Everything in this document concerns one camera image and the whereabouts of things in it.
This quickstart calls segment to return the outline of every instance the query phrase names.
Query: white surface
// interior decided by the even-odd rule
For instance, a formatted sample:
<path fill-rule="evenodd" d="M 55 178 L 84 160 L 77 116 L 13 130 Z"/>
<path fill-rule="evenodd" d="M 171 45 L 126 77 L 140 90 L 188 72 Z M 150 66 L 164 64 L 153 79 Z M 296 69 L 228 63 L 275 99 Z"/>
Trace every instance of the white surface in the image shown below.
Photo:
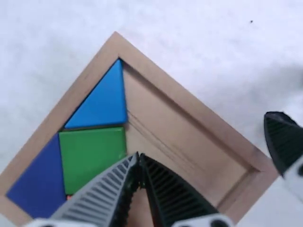
<path fill-rule="evenodd" d="M 0 171 L 115 30 L 262 151 L 266 111 L 303 123 L 301 1 L 162 2 L 0 1 Z M 238 226 L 302 214 L 279 179 Z"/>

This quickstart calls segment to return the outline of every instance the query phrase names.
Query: light blue triangle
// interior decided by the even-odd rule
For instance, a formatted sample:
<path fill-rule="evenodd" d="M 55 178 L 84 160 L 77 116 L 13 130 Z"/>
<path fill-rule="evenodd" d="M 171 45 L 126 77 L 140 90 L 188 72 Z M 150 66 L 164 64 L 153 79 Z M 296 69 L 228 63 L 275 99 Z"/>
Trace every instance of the light blue triangle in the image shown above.
<path fill-rule="evenodd" d="M 121 124 L 126 121 L 122 62 L 118 59 L 68 120 L 65 128 Z"/>

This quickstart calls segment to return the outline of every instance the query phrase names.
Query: black robotic part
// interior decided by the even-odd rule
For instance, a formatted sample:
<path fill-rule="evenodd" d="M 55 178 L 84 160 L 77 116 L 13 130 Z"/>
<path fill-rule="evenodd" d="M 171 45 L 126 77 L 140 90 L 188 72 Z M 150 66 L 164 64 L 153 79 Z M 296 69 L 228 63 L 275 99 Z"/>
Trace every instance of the black robotic part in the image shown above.
<path fill-rule="evenodd" d="M 141 154 L 140 165 L 154 226 L 170 227 L 179 220 L 218 213 L 189 183 L 161 163 Z"/>
<path fill-rule="evenodd" d="M 283 112 L 267 112 L 264 133 L 274 165 L 283 176 L 303 154 L 303 128 Z"/>

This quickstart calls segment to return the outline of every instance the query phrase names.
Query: puzzle piece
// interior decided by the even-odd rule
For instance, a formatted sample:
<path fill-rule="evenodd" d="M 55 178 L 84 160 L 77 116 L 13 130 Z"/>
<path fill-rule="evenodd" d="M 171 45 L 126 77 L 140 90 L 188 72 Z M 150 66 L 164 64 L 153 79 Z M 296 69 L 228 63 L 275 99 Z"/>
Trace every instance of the puzzle piece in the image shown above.
<path fill-rule="evenodd" d="M 122 127 L 59 133 L 64 187 L 74 194 L 94 176 L 126 156 Z"/>

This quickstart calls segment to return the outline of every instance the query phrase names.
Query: plywood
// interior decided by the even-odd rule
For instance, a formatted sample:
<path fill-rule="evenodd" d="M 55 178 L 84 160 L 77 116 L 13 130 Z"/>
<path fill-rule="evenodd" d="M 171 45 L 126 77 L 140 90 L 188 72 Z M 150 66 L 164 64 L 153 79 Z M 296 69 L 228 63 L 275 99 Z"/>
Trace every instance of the plywood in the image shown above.
<path fill-rule="evenodd" d="M 181 166 L 182 169 L 176 173 L 187 173 L 189 176 L 184 178 L 191 184 L 200 184 L 197 190 L 208 195 L 212 204 L 218 204 L 247 169 L 226 154 L 224 146 L 209 137 L 203 127 L 193 122 L 188 114 L 154 89 L 139 73 L 128 66 L 124 69 L 126 102 L 129 113 L 132 113 L 129 122 L 138 131 L 149 133 L 147 140 L 154 135 L 158 139 L 155 143 L 161 143 L 166 153 L 158 158 L 148 147 L 134 151 L 146 153 L 171 169 L 170 161 Z"/>
<path fill-rule="evenodd" d="M 144 152 L 165 164 L 238 222 L 277 177 L 271 160 L 118 33 L 0 176 L 0 195 L 10 207 L 8 212 L 0 206 L 0 212 L 17 224 L 28 220 L 4 197 L 7 190 L 118 58 L 124 62 L 128 152 Z M 144 191 L 136 193 L 131 226 L 152 226 L 146 201 Z"/>

